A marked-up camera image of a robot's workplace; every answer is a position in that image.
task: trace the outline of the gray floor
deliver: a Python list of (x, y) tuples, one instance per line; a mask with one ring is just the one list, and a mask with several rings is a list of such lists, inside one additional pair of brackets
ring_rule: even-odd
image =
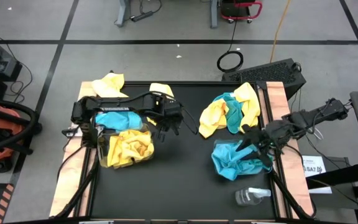
[[(145, 11), (156, 7), (154, 2), (145, 3)], [(199, 0), (162, 2), (161, 11), (154, 16), (136, 23), (128, 21), (119, 29), (112, 24), (117, 17), (118, 1), (79, 0), (67, 39), (231, 38), (233, 24), (222, 19), (217, 29), (209, 28), (209, 4)], [(58, 40), (72, 3), (73, 0), (0, 0), (0, 36), (11, 40)], [(252, 24), (239, 22), (235, 39), (272, 40), (285, 3), (285, 0), (263, 0), (261, 16)], [(358, 26), (358, 0), (346, 3)], [(133, 14), (139, 13), (138, 6), (139, 3), (133, 1)], [(356, 40), (356, 36), (339, 1), (295, 0), (279, 39)], [(11, 45), (11, 48), (34, 74), (33, 83), (24, 92), (24, 104), (35, 108), (57, 46)], [(82, 81), (101, 78), (111, 69), (124, 73), (128, 81), (220, 80), (216, 60), (227, 48), (227, 44), (64, 45), (40, 115), (44, 130), (32, 141), (35, 152), (24, 162), (5, 222), (48, 217), (65, 143), (60, 131), (70, 125), (72, 103), (77, 99)], [(267, 63), (272, 46), (233, 45), (232, 49), (244, 54), (242, 67), (247, 68)], [(307, 80), (302, 88), (300, 108), (321, 106), (331, 97), (347, 102), (349, 93), (358, 90), (358, 45), (278, 45), (274, 59), (285, 58), (300, 62)], [(223, 63), (229, 67), (233, 61)], [(28, 82), (28, 72), (23, 70), (19, 80)], [(344, 121), (323, 123), (318, 129), (324, 139), (312, 138), (312, 141), (320, 151), (327, 156), (348, 157), (351, 164), (358, 163), (358, 124), (353, 111)], [(304, 139), (298, 143), (302, 154), (316, 154)], [(9, 182), (10, 178), (10, 173), (0, 175), (0, 182)], [(318, 217), (338, 222), (356, 221), (349, 210), (318, 208)]]

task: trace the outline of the black hose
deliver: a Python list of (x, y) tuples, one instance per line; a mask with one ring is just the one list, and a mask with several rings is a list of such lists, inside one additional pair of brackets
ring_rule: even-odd
[(0, 141), (0, 148), (2, 147), (6, 147), (9, 144), (18, 142), (22, 139), (24, 139), (25, 137), (27, 137), (28, 135), (32, 134), (31, 131), (34, 128), (34, 126), (37, 124), (37, 114), (35, 113), (35, 111), (33, 111), (32, 109), (20, 105), (18, 103), (13, 103), (13, 102), (9, 102), (9, 101), (0, 101), (0, 105), (9, 109), (15, 109), (15, 110), (19, 110), (24, 112), (25, 114), (30, 116), (30, 121), (29, 121), (29, 125), (27, 125), (24, 130), (22, 130), (21, 132), (15, 134), (14, 136), (12, 136), (11, 138), (5, 139), (3, 141)]

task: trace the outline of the wooden edge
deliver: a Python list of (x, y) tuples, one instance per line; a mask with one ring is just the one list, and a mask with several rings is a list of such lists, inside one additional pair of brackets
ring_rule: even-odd
[[(83, 96), (96, 96), (96, 93), (93, 91), (91, 82), (83, 82), (80, 88), (80, 94), (78, 99)], [(81, 146), (81, 137), (74, 137), (66, 147), (66, 152), (64, 154), (63, 160), (65, 160), (69, 155), (71, 155), (75, 150)], [(70, 201), (74, 193), (77, 191), (80, 178), (81, 178), (81, 168), (84, 163), (85, 158), (85, 148), (73, 156), (66, 164), (62, 167), (60, 171), (59, 180), (56, 185), (55, 196), (53, 197), (52, 207), (50, 208), (50, 216), (57, 215), (61, 212), (66, 204)], [(91, 161), (93, 161), (95, 150), (91, 154)], [(85, 213), (86, 203), (88, 203), (89, 195), (89, 186), (84, 192), (83, 200), (80, 208), (80, 213)]]
[[(260, 111), (261, 115), (264, 119), (264, 125), (266, 126), (269, 123), (269, 117), (267, 116), (267, 110), (266, 110), (266, 102), (264, 98), (264, 92), (262, 89), (258, 89), (258, 95), (260, 99)], [(274, 162), (273, 168), (277, 170), (276, 162)], [(277, 205), (278, 205), (278, 214), (282, 218), (286, 218), (287, 214), (285, 213), (285, 204), (284, 204), (284, 197), (280, 189), (278, 188), (277, 184), (274, 184), (275, 191), (276, 191), (276, 198), (277, 198)]]
[[(287, 97), (282, 82), (267, 82), (267, 92), (272, 109), (273, 119), (281, 119), (283, 115), (290, 113)], [(296, 140), (291, 139), (288, 145), (298, 149)], [(281, 155), (285, 182), (290, 193), (299, 203), (302, 209), (309, 215), (313, 214), (313, 206), (310, 200), (310, 194), (306, 183), (305, 173), (303, 172), (302, 158), (288, 147), (283, 148)]]

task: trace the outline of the orange vacuum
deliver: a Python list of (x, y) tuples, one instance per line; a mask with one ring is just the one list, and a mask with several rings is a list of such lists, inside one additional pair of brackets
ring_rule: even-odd
[[(27, 114), (30, 120), (21, 118), (17, 111)], [(22, 145), (23, 140), (41, 130), (42, 125), (38, 123), (35, 111), (17, 103), (0, 101), (0, 172), (7, 172), (12, 168), (14, 151), (32, 154), (32, 149)]]

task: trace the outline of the plastic bottle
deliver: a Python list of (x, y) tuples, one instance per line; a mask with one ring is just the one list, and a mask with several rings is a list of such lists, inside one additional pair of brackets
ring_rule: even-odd
[(264, 197), (270, 197), (271, 194), (272, 192), (267, 189), (247, 187), (236, 191), (236, 202), (240, 206), (257, 205)]

